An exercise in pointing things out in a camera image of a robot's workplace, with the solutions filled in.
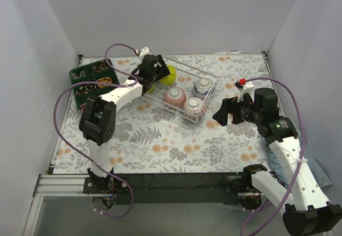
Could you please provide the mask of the lime green bowl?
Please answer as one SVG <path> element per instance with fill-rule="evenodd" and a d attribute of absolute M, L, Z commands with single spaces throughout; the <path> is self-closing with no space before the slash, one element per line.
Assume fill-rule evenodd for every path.
<path fill-rule="evenodd" d="M 172 85 L 177 77 L 177 73 L 176 73 L 176 69 L 175 67 L 171 66 L 171 65 L 167 65 L 170 74 L 167 75 L 166 77 L 162 78 L 159 80 L 160 83 L 164 84 L 164 85 Z"/>
<path fill-rule="evenodd" d="M 151 88 L 149 90 L 147 90 L 146 93 L 148 94 L 148 93 L 152 92 L 153 90 L 154 90 L 154 84 L 152 84 Z"/>

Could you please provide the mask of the pink patterned bowl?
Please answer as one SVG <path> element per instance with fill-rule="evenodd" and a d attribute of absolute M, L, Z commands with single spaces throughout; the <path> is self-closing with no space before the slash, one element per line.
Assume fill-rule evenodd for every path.
<path fill-rule="evenodd" d="M 172 106 L 182 108 L 186 102 L 186 95 L 183 89 L 172 87 L 165 92 L 163 100 Z"/>

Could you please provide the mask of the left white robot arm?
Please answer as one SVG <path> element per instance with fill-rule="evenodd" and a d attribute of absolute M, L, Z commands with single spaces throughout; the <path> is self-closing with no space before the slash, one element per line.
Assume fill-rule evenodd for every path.
<path fill-rule="evenodd" d="M 88 174 L 102 193 L 113 189 L 109 141 L 115 131 L 116 113 L 132 100 L 147 93 L 152 85 L 170 75 L 162 55 L 144 54 L 141 63 L 123 85 L 99 97 L 90 97 L 79 123 L 79 129 L 90 150 L 92 165 Z"/>

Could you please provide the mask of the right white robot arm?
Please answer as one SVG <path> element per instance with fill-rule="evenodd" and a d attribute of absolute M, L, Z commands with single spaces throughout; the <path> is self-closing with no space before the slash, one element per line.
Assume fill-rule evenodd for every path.
<path fill-rule="evenodd" d="M 271 88 L 259 88 L 254 97 L 245 93 L 239 97 L 225 98 L 213 115 L 221 126 L 228 124 L 232 115 L 234 125 L 250 122 L 257 126 L 275 154 L 286 176 L 295 180 L 291 193 L 283 202 L 286 188 L 277 183 L 261 165 L 244 168 L 242 187 L 248 191 L 261 191 L 273 205 L 280 205 L 280 213 L 290 235 L 313 235 L 327 232 L 341 220 L 341 206 L 331 204 L 316 182 L 307 161 L 300 157 L 300 141 L 292 121 L 279 114 L 278 96 Z"/>

